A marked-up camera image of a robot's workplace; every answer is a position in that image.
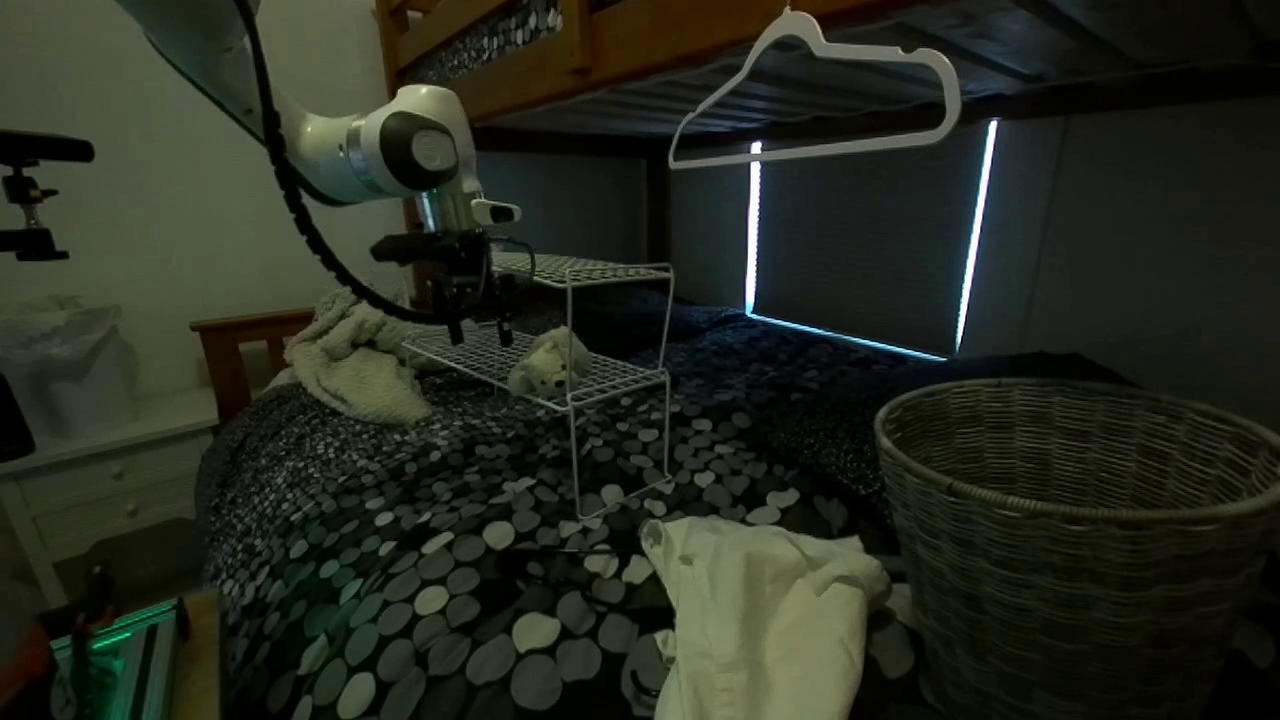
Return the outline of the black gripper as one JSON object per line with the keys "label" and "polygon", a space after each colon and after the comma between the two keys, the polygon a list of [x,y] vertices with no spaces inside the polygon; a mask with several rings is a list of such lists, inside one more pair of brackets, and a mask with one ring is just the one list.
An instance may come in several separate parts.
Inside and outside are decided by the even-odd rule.
{"label": "black gripper", "polygon": [[514,348],[514,296],[535,275],[535,250],[504,230],[397,230],[373,245],[380,264],[411,272],[411,309],[447,317],[447,341],[463,342],[463,317],[497,317],[501,348]]}

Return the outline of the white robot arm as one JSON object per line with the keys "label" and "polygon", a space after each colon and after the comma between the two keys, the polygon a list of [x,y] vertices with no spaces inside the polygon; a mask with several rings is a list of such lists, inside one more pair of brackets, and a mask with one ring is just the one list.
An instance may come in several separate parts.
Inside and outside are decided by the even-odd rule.
{"label": "white robot arm", "polygon": [[[341,288],[391,320],[440,322],[453,342],[463,341],[470,320],[494,320],[501,342],[514,342],[517,279],[494,268],[494,246],[522,209],[485,190],[473,124],[453,89],[401,82],[373,111],[324,117],[278,89],[258,24],[260,0],[115,5],[179,79],[267,150],[306,246]],[[426,309],[365,285],[307,210],[307,198],[344,209],[389,194],[416,194],[431,209],[431,228],[391,230],[368,246],[380,264],[440,268]]]}

